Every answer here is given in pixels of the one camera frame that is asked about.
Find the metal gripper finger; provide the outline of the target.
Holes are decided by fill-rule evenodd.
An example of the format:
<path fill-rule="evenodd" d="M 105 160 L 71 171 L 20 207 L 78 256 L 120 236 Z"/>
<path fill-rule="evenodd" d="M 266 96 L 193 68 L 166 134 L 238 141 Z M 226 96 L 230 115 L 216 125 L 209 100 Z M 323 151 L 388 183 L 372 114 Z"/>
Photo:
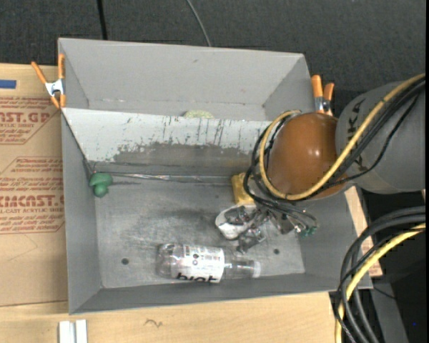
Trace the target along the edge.
<path fill-rule="evenodd" d="M 238 236 L 237 251 L 247 253 L 249 249 L 266 240 L 265 233 L 258 228 L 250 228 Z"/>
<path fill-rule="evenodd" d="M 256 219 L 260 215 L 260 210 L 256 208 L 238 207 L 233 212 L 234 225 L 244 225 Z"/>

